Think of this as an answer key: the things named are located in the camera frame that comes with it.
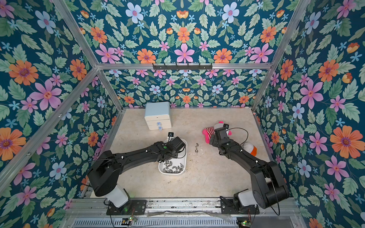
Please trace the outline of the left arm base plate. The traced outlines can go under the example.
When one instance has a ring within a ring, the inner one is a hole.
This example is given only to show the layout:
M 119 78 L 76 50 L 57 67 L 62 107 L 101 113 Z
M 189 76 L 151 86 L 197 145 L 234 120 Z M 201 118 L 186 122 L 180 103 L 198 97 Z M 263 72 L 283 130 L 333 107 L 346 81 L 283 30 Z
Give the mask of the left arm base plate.
M 125 205 L 117 207 L 110 201 L 106 214 L 112 216 L 144 215 L 146 210 L 146 204 L 147 200 L 131 199 Z

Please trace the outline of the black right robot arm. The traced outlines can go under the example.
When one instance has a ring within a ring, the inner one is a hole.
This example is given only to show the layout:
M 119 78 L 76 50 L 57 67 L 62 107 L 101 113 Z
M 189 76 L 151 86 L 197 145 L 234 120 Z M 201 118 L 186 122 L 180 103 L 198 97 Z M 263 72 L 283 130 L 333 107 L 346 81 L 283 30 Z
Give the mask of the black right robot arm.
M 247 152 L 238 142 L 230 139 L 224 127 L 214 130 L 209 144 L 218 148 L 221 156 L 236 162 L 250 174 L 251 189 L 237 194 L 242 206 L 258 205 L 266 209 L 290 197 L 279 166 Z

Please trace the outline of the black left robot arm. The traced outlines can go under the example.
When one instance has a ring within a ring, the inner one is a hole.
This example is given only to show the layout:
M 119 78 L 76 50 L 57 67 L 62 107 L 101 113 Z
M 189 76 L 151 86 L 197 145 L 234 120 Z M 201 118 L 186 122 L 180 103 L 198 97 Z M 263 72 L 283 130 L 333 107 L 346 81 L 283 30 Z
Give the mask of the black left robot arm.
M 184 141 L 176 137 L 128 153 L 105 151 L 91 165 L 87 176 L 96 197 L 104 197 L 120 208 L 129 201 L 126 191 L 117 184 L 122 173 L 147 163 L 175 159 L 185 149 Z

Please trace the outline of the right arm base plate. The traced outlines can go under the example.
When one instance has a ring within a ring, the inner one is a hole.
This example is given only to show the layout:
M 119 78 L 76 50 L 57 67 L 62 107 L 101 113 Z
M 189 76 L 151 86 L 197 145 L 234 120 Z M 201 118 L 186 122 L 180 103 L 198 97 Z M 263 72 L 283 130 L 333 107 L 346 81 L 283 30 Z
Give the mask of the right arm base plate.
M 258 215 L 259 207 L 252 190 L 235 193 L 232 198 L 220 196 L 222 214 Z

